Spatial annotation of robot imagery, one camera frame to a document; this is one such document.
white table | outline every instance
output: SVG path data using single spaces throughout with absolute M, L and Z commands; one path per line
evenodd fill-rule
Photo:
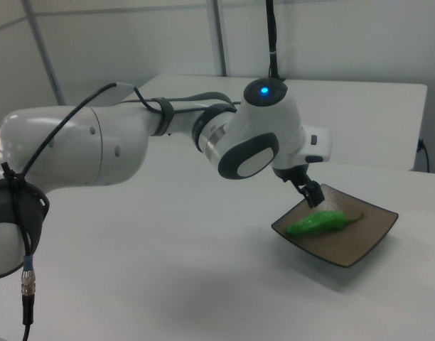
M 146 97 L 185 97 L 206 91 L 234 101 L 254 79 L 159 75 L 142 88 Z M 334 162 L 411 170 L 426 100 L 426 86 L 415 84 L 286 80 L 301 120 L 331 130 Z M 133 94 L 128 97 L 136 99 Z M 185 136 L 174 143 L 189 144 Z
M 350 269 L 271 229 L 301 199 L 292 185 L 269 169 L 222 179 L 193 146 L 153 142 L 130 181 L 51 193 L 30 340 L 435 340 L 435 175 L 309 174 L 399 213 Z M 10 341 L 23 333 L 19 275 L 0 280 Z

green chili pepper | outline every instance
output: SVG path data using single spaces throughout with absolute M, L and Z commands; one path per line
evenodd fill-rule
M 355 219 L 347 219 L 341 211 L 319 211 L 287 227 L 287 234 L 299 236 L 312 232 L 336 231 L 362 219 L 364 214 Z

robotic arm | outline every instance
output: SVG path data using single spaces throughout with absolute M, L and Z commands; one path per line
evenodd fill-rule
M 31 189 L 20 201 L 29 210 L 20 214 L 32 225 L 26 228 L 32 252 L 48 211 L 44 193 L 128 180 L 144 160 L 149 136 L 179 132 L 192 136 L 197 149 L 228 179 L 248 178 L 270 165 L 284 182 L 292 181 L 311 207 L 317 206 L 323 194 L 306 171 L 309 163 L 329 159 L 331 135 L 326 129 L 301 124 L 287 86 L 273 78 L 251 82 L 238 110 L 226 96 L 217 97 L 190 97 L 189 102 L 154 99 L 159 113 L 139 102 L 81 109 L 26 174 Z M 0 179 L 8 179 L 2 163 L 21 171 L 72 109 L 44 107 L 9 114 L 0 125 Z M 11 193 L 5 187 L 10 179 L 6 180 L 0 180 L 0 212 L 5 212 L 0 214 L 0 277 L 19 269 L 24 255 Z

square plate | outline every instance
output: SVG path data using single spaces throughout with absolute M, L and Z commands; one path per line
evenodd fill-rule
M 325 201 L 318 207 L 309 208 L 305 200 L 278 219 L 272 228 L 283 238 L 300 249 L 337 266 L 348 268 L 366 256 L 387 235 L 399 215 L 368 202 L 352 197 L 328 185 L 321 189 Z M 349 224 L 341 231 L 324 232 L 314 235 L 291 236 L 286 228 L 311 213 L 324 210 L 340 210 L 349 219 L 364 218 Z

pepper stem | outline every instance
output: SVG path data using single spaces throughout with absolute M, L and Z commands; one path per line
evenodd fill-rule
M 361 215 L 359 217 L 357 217 L 357 218 L 354 218 L 354 219 L 345 219 L 345 226 L 353 224 L 354 222 L 357 222 L 358 220 L 361 220 L 364 217 L 365 217 L 365 213 L 361 212 Z

